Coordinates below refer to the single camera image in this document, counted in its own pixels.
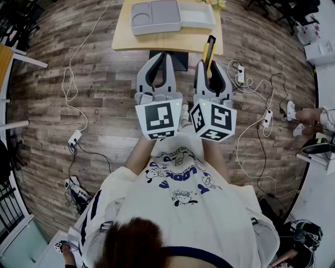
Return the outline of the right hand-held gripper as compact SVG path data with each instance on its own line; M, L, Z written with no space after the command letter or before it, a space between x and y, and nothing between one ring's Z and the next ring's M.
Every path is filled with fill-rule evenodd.
M196 66L193 97L194 106L189 112L195 134L201 139L222 142L233 136L236 130L237 111L220 103L220 100L205 99L198 94L219 96L225 91L232 90L230 80L223 68L212 61L210 64L211 77L208 78L204 61Z

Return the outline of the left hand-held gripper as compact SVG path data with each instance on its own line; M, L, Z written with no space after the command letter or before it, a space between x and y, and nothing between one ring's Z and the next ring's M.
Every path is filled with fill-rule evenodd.
M162 82L155 86L156 91L169 92L166 94L154 92L153 82L162 64ZM160 52L150 58L138 72L136 78L135 108L142 134L148 140L158 140L174 137L180 122L183 94L176 92L176 81L171 56Z

